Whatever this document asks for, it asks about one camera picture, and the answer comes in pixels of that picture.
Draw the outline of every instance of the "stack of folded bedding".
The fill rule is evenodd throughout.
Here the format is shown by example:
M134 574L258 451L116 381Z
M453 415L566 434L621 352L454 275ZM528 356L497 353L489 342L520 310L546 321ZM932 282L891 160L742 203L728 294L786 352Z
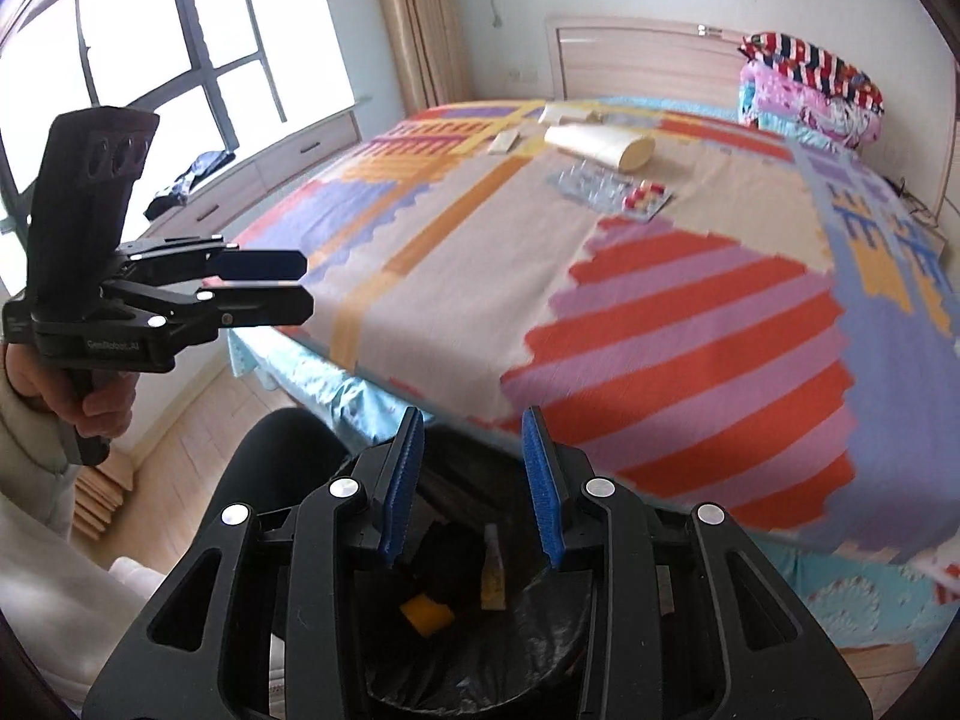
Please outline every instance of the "stack of folded bedding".
M778 32L744 38L741 124L837 151L880 138L883 95L867 74Z

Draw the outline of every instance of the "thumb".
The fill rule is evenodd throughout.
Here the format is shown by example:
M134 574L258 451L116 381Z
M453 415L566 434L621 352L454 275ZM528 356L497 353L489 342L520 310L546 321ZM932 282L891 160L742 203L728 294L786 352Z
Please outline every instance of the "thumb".
M47 408L64 422L75 425L83 419L83 406L64 371L38 365L32 372L32 384Z

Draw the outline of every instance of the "window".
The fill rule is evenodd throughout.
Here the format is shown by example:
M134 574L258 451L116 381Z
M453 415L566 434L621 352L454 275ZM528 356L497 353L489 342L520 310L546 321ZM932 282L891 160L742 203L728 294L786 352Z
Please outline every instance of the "window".
M326 0L37 1L0 55L0 196L10 215L0 218L0 278L12 293L23 257L10 231L25 232L57 114L89 105L160 114L128 240L146 230L152 196L203 151L243 158L354 102Z

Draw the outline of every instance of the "drawer handle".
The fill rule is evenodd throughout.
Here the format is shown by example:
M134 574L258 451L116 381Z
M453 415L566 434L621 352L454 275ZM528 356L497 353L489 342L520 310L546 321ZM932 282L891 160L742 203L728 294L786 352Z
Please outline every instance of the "drawer handle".
M203 221L205 218L207 218L210 214L212 214L218 208L220 208L219 203L215 203L214 205L210 206L208 209L206 209L202 214L200 214L197 217L197 221Z

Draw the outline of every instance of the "pill blister pack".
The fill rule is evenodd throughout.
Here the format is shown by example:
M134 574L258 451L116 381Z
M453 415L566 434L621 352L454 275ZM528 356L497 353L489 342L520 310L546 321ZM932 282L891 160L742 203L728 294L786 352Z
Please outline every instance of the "pill blister pack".
M586 160L553 175L551 181L565 196L599 213L638 221L654 218L672 196L662 184L637 181Z

